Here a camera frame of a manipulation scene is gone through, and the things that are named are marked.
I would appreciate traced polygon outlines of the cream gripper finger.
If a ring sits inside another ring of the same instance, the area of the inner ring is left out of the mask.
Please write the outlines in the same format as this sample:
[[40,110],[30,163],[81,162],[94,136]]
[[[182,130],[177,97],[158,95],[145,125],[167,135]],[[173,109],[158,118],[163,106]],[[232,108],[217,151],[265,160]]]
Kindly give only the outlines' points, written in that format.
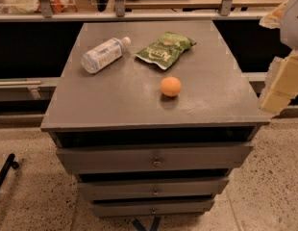
[[275,57],[264,83],[260,108],[278,115],[298,95],[298,52],[291,52],[284,59]]
[[260,20],[259,25],[267,29],[280,29],[282,19],[286,10],[286,5],[287,2],[283,2],[282,4],[277,6],[274,10],[269,12]]

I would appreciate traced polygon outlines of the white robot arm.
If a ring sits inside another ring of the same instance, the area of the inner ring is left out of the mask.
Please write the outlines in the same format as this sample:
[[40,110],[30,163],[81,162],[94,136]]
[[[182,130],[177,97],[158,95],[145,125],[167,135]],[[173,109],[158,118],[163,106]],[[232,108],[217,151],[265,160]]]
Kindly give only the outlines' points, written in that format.
[[266,28],[279,28],[280,41],[291,49],[270,64],[261,91],[260,108],[278,115],[298,95],[298,0],[288,0],[261,19]]

